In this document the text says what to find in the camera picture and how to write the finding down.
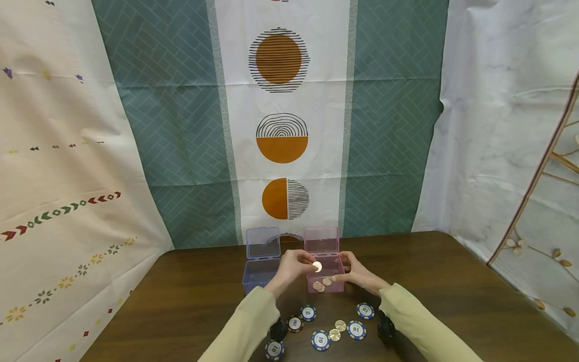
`poker chip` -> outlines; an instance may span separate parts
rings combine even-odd
[[[356,341],[360,341],[366,337],[366,327],[364,327],[362,322],[351,320],[346,328],[348,330],[348,335]]]
[[[279,361],[283,357],[285,346],[283,342],[277,342],[273,339],[265,345],[265,356],[270,361]]]
[[[288,331],[299,333],[303,329],[303,322],[298,316],[291,316],[288,320]]]
[[[318,312],[316,307],[306,304],[299,309],[300,318],[306,322],[312,322],[316,319]]]
[[[360,303],[356,306],[356,312],[364,319],[374,318],[374,307],[368,303]]]
[[[328,350],[331,344],[332,341],[326,331],[317,330],[312,333],[312,346],[314,346],[315,350],[323,352]]]

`brown table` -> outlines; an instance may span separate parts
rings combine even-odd
[[[282,244],[284,251],[300,247]],[[579,360],[579,347],[571,339],[444,233],[349,238],[341,240],[341,249],[414,293],[485,362]],[[244,265],[243,246],[161,256],[82,361],[196,361],[243,299]],[[395,347],[387,349],[378,338],[377,318],[366,321],[363,341],[344,332],[326,352],[315,351],[312,332],[330,329],[336,319],[357,319],[356,304],[362,301],[379,305],[377,298],[351,285],[343,294],[308,294],[305,277],[300,279],[278,301],[281,315],[287,318],[312,304],[318,316],[302,332],[285,337],[282,361],[425,360],[400,334]],[[251,361],[266,361],[264,345]]]

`transparent lid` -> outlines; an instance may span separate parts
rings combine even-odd
[[[340,251],[340,237],[337,226],[322,226],[303,231],[304,248],[308,253],[337,254]]]
[[[279,228],[247,229],[245,249],[248,259],[278,257],[280,250]]]

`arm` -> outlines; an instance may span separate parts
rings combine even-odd
[[[482,362],[482,360],[447,326],[434,317],[414,295],[398,284],[391,286],[370,272],[350,251],[338,254],[347,274],[333,281],[349,281],[382,298],[382,310],[420,350],[429,362]]]
[[[453,331],[399,284],[380,289],[380,310],[429,362],[482,362]]]
[[[255,287],[239,303],[235,313],[198,362],[247,361],[280,317],[270,291]]]
[[[317,270],[316,259],[303,250],[288,250],[276,275],[265,286],[255,287],[237,306],[221,333],[197,362],[246,362],[280,317],[276,299],[300,275]]]

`light green sleeve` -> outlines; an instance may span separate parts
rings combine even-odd
[[[198,362],[246,362],[280,317],[276,299],[255,287],[237,306],[221,333]]]
[[[399,284],[380,290],[380,310],[396,330],[422,352],[428,362],[482,362],[453,331],[433,316]]]

